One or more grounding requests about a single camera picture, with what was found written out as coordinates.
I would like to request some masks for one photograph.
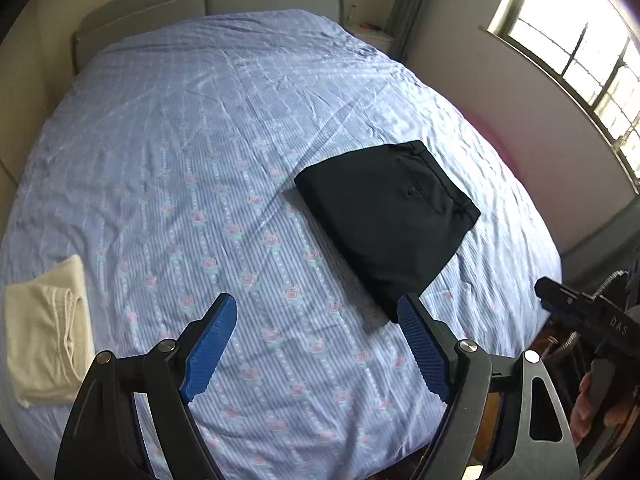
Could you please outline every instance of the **window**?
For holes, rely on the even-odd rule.
[[[609,0],[513,0],[498,35],[556,79],[640,183],[640,55]]]

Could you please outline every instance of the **gray headboard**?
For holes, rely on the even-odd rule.
[[[74,38],[76,73],[105,46],[207,14],[303,9],[342,24],[342,0],[114,0],[89,13]]]

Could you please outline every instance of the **beige pants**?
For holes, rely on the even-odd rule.
[[[95,350],[84,269],[71,256],[4,292],[6,358],[17,401],[73,402]]]

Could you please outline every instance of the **white nightstand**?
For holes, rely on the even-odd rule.
[[[362,28],[359,25],[351,25],[346,28],[348,32],[353,34],[359,40],[369,43],[380,52],[389,54],[395,39],[385,34],[381,30],[372,30],[371,28]]]

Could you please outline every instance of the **bed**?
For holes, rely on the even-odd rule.
[[[425,143],[481,217],[421,299],[489,352],[533,341],[546,320],[533,284],[561,277],[496,151],[336,21],[205,11],[89,56],[33,148],[0,250],[2,287],[79,254],[96,350],[118,356],[232,294],[236,330],[191,405],[229,479],[362,480],[428,443],[444,410],[296,192],[309,164]],[[2,424],[50,478],[70,407],[20,408],[0,371]],[[138,411],[156,475],[170,478],[144,397]]]

